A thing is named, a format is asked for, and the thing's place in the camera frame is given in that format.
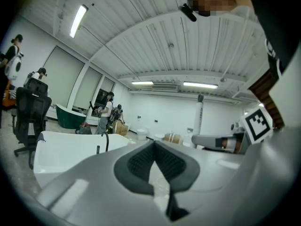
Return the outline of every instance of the ceiling beam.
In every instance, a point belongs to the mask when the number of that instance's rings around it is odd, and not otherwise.
[[[138,73],[136,77],[140,79],[146,77],[160,77],[160,76],[206,76],[206,77],[216,77],[221,78],[223,73],[220,72],[212,72],[212,71],[195,71],[195,70],[174,70],[174,71],[155,71],[155,72],[145,72],[145,73]],[[133,78],[133,75],[123,75],[120,76],[119,80],[126,80]],[[238,75],[233,74],[225,74],[225,79],[239,81],[239,82],[247,82],[246,77],[241,77]]]
[[[148,18],[146,20],[143,20],[143,21],[129,27],[128,29],[122,31],[121,33],[117,34],[114,38],[112,38],[110,41],[108,41],[105,45],[110,46],[113,43],[115,43],[116,41],[118,41],[118,40],[122,39],[123,37],[135,32],[138,29],[145,28],[148,25],[151,25],[151,24],[163,21],[163,20],[175,18],[175,17],[180,18],[180,17],[185,17],[185,15],[181,11],[173,11],[173,12],[168,12],[168,13],[164,13],[164,14],[160,14],[160,15]],[[233,20],[233,21],[236,21],[236,22],[240,22],[242,24],[246,21],[245,18],[240,17],[240,16],[235,15],[235,14],[224,14],[221,17],[229,19],[229,20]],[[263,31],[261,25],[257,22],[247,20],[247,23],[248,23],[248,26],[251,26],[251,27],[254,27],[256,29],[259,29],[259,30]],[[93,59],[95,59],[103,49],[104,48],[101,47],[98,51],[96,51],[91,56],[91,58],[89,59],[89,62],[91,62]]]
[[[56,36],[56,34],[58,33],[58,30],[59,30],[58,13],[60,11],[62,11],[65,1],[66,0],[56,0],[55,10],[54,10],[54,13],[53,13],[53,26],[52,26],[52,28],[53,28],[52,35],[53,36]]]
[[[153,95],[153,96],[165,96],[165,97],[180,97],[180,98],[188,98],[188,99],[197,99],[199,93],[179,93],[179,92],[165,92],[165,91],[137,91],[133,90],[130,91],[131,94],[135,95]],[[231,99],[231,98],[225,98],[225,97],[219,97],[219,96],[208,96],[204,95],[204,100],[207,101],[214,101],[219,103],[231,103],[236,104],[241,102],[240,100]]]

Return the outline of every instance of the office chair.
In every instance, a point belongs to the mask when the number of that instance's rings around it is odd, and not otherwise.
[[[12,111],[13,133],[25,147],[15,150],[14,154],[17,157],[19,152],[29,151],[28,165],[31,169],[32,152],[36,149],[40,133],[46,129],[45,117],[50,105],[51,98],[45,95],[34,94],[22,87],[16,91],[17,109]]]

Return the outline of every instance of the fluorescent light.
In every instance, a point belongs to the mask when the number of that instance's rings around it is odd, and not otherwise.
[[[203,87],[203,88],[210,88],[210,89],[217,89],[218,85],[214,84],[206,84],[206,83],[195,83],[195,82],[187,82],[183,83],[184,86],[195,86],[195,87]]]
[[[133,81],[133,85],[153,85],[154,83],[152,81]]]
[[[74,21],[73,21],[73,24],[72,24],[72,27],[70,30],[70,37],[74,38],[76,31],[79,27],[79,24],[87,11],[88,11],[88,8],[85,5],[81,5],[79,7],[79,10],[77,11],[77,14],[74,18]]]

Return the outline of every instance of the jeans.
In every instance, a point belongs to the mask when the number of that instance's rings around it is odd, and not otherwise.
[[[96,129],[96,132],[94,135],[100,135],[104,131],[107,130],[107,124],[108,124],[109,118],[108,117],[101,117]]]

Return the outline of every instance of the black faucet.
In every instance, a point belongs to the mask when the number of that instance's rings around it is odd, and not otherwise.
[[[108,136],[108,133],[106,133],[105,131],[102,133],[102,137],[103,137],[103,134],[105,134],[105,136],[107,137],[107,145],[105,147],[105,151],[107,152],[108,148],[109,148],[109,136]]]

